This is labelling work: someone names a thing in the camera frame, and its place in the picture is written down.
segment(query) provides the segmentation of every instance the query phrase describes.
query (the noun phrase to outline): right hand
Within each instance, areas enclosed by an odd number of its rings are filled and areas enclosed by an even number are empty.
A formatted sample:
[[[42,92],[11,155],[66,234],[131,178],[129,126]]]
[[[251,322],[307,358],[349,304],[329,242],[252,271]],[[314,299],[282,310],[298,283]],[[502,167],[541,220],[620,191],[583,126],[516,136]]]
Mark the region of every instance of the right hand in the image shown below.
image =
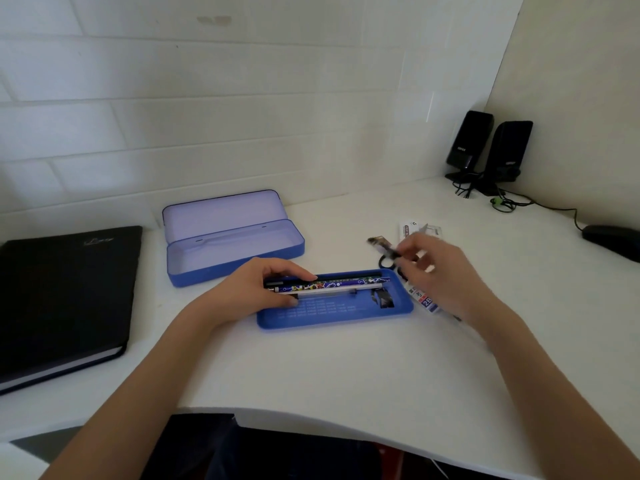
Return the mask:
[[[396,259],[396,264],[409,282],[470,325],[475,326],[481,315],[500,303],[460,248],[434,236],[414,233],[398,244],[396,250],[403,256]],[[426,254],[412,262],[419,251]],[[430,265],[435,268],[425,273]]]

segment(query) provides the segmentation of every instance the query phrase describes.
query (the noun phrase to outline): white desk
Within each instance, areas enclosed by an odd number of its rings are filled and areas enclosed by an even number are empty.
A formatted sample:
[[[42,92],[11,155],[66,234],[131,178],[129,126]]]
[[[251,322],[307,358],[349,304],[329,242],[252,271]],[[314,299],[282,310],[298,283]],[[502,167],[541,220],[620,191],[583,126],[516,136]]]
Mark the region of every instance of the white desk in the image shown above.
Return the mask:
[[[404,218],[443,227],[558,366],[640,455],[640,265],[581,239],[539,207],[501,214],[443,178],[287,208],[315,273],[370,269],[365,239],[398,239]],[[84,423],[172,318],[213,282],[175,289],[161,232],[145,233],[131,341],[123,357],[0,397],[0,441]],[[254,318],[220,330],[181,400],[233,411],[245,426],[377,439],[509,478],[539,477],[492,355],[464,325],[408,317],[265,333]]]

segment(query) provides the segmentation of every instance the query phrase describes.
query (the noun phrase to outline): black mouse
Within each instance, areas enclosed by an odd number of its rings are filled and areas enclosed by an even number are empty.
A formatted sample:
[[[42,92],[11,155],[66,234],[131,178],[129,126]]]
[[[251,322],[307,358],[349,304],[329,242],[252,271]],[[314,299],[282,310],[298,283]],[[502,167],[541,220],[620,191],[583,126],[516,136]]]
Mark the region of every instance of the black mouse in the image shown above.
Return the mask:
[[[640,262],[640,231],[627,227],[587,226],[582,229],[582,237],[631,261]]]

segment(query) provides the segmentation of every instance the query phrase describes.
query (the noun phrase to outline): notebook cover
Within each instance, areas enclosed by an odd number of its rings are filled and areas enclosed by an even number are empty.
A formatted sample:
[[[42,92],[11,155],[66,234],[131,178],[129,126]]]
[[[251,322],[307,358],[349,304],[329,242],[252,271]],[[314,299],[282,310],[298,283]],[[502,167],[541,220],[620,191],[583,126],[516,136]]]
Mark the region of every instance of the notebook cover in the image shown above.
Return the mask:
[[[126,346],[141,236],[131,226],[0,248],[0,382]]]

